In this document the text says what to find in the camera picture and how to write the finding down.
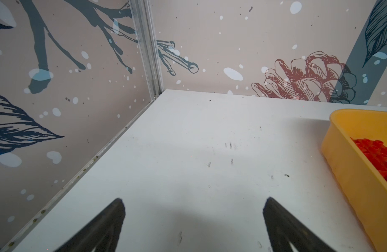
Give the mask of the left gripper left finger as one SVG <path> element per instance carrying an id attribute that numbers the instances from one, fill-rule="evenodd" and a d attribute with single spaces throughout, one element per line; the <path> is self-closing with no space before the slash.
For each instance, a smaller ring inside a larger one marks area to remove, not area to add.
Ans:
<path id="1" fill-rule="evenodd" d="M 57 252 L 114 252 L 126 216 L 123 201 L 113 200 Z"/>

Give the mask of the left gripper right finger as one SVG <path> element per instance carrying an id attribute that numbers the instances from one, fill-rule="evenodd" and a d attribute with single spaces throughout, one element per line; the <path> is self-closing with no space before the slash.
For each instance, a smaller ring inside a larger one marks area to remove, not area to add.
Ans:
<path id="1" fill-rule="evenodd" d="M 263 216 L 274 252 L 335 251 L 272 197 L 266 200 Z"/>

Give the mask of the yellow plastic container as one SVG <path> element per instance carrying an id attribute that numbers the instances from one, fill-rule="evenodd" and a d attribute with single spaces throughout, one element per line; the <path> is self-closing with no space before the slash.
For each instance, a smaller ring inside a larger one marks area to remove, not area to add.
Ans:
<path id="1" fill-rule="evenodd" d="M 356 139 L 387 146 L 387 112 L 336 110 L 321 151 L 377 252 L 387 252 L 387 182 L 356 146 Z"/>

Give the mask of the red lego brick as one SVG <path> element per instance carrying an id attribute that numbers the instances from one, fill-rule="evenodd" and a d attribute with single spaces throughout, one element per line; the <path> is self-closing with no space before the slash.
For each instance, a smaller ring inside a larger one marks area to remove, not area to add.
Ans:
<path id="1" fill-rule="evenodd" d="M 387 147 L 380 140 L 352 139 L 387 182 Z"/>

